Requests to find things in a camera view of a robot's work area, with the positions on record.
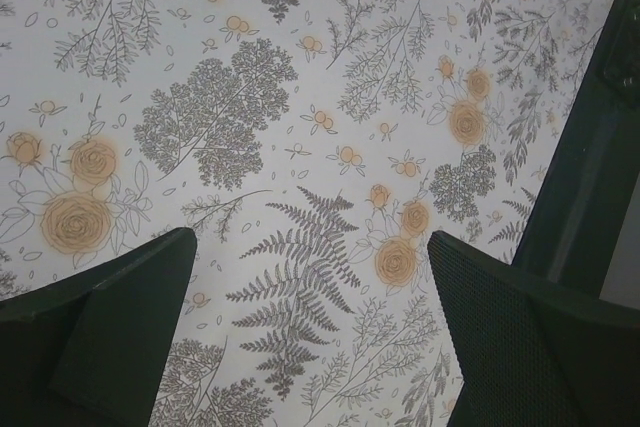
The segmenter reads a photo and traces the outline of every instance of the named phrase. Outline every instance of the floral pattern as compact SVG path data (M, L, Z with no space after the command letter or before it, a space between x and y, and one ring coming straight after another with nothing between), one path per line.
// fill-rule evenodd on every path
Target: floral pattern
M190 226L150 425L444 427L429 237L512 260L611 3L0 0L0 299Z

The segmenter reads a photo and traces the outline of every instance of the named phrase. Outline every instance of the floral fabric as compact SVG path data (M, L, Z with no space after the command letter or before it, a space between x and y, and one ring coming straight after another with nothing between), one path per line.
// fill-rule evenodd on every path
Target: floral fabric
M152 426L444 426L612 0L0 0L0 297L188 225Z

